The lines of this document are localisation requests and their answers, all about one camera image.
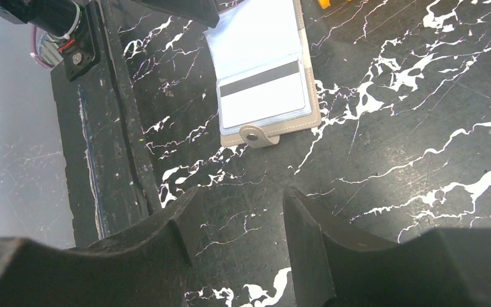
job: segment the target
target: cable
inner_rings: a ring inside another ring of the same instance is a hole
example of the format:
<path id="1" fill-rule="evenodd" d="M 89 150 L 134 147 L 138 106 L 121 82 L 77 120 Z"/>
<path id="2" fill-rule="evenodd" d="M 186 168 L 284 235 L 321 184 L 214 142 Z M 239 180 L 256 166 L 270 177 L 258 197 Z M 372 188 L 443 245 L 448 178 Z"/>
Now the cable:
<path id="1" fill-rule="evenodd" d="M 50 70 L 54 68 L 52 65 L 41 59 L 36 51 L 36 26 L 33 26 L 33 29 L 31 30 L 31 53 L 29 55 L 44 69 Z"/>
<path id="2" fill-rule="evenodd" d="M 62 53 L 63 51 L 65 51 L 67 48 L 69 48 L 73 43 L 75 42 L 75 40 L 69 40 L 66 44 L 64 44 L 64 46 L 62 46 L 61 48 L 58 49 L 59 53 Z"/>

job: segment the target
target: pink wire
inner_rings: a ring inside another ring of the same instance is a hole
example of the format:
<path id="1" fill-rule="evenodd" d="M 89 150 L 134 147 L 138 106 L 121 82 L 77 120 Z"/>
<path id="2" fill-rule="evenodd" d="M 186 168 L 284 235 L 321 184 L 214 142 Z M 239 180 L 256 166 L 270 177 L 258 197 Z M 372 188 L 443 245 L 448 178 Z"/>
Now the pink wire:
<path id="1" fill-rule="evenodd" d="M 33 29 L 31 30 L 31 52 L 35 55 L 33 58 L 40 66 L 42 66 L 46 70 L 52 69 L 52 67 L 48 65 L 48 63 L 40 59 L 40 57 L 36 53 L 36 26 L 33 26 Z"/>

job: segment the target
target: screw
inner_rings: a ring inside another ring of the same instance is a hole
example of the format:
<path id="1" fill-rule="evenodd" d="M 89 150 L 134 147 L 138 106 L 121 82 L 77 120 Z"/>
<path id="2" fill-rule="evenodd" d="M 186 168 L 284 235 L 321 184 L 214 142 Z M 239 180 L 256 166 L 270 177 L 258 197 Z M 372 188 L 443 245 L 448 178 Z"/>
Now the screw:
<path id="1" fill-rule="evenodd" d="M 82 58 L 82 54 L 80 52 L 77 52 L 72 56 L 72 63 L 74 65 L 80 65 L 80 63 L 82 63 Z"/>

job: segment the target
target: gray floor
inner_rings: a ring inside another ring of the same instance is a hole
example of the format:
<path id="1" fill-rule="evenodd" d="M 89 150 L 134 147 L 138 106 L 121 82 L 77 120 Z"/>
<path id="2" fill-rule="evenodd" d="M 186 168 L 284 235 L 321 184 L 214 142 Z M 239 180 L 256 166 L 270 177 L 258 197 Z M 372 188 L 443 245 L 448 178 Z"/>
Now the gray floor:
<path id="1" fill-rule="evenodd" d="M 0 237 L 73 247 L 50 73 L 29 56 L 31 26 L 0 18 Z"/>

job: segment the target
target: black marble table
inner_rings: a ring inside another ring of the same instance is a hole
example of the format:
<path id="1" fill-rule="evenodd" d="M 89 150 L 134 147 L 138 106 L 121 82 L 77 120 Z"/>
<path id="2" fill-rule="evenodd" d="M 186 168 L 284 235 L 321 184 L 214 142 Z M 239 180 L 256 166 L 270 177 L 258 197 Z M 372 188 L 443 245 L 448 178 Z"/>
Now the black marble table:
<path id="1" fill-rule="evenodd" d="M 323 122 L 261 149 L 219 144 L 203 26 L 110 5 L 162 204 L 209 189 L 189 306 L 294 305 L 286 185 L 398 242 L 491 227 L 491 0 L 302 0 Z"/>

